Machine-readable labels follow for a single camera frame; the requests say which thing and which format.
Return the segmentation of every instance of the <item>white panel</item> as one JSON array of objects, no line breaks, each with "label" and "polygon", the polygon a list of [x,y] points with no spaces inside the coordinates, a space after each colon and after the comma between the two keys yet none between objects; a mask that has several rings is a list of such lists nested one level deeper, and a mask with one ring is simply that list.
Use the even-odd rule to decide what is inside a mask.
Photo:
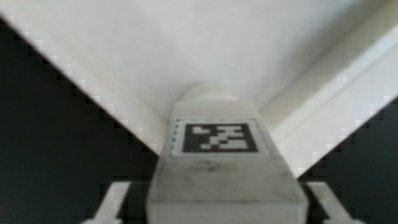
[{"label": "white panel", "polygon": [[116,71],[102,63],[75,39],[73,33],[33,1],[0,0],[0,11],[77,86],[159,153],[164,146],[166,121],[116,78]]},{"label": "white panel", "polygon": [[164,118],[200,81],[262,107],[381,2],[41,1]]},{"label": "white panel", "polygon": [[397,44],[393,1],[264,108],[272,137],[297,175],[398,96],[398,57],[391,52]]}]

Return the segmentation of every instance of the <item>qr-like marker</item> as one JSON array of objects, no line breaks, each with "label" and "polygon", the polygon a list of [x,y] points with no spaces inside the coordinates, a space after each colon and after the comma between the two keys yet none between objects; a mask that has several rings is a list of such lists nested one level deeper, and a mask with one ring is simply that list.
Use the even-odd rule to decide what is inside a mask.
[{"label": "qr-like marker", "polygon": [[258,152],[249,125],[187,124],[184,152]]}]

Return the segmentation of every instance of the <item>black background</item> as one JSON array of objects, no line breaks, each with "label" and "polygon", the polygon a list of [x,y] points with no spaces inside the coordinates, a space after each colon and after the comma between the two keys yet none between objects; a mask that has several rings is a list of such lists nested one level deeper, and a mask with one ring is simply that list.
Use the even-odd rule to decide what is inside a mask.
[{"label": "black background", "polygon": [[[397,104],[301,177],[328,181],[368,224],[398,223]],[[79,224],[116,180],[136,181],[121,217],[145,223],[155,164],[152,150],[0,21],[0,224]],[[315,202],[310,223],[324,218]]]}]

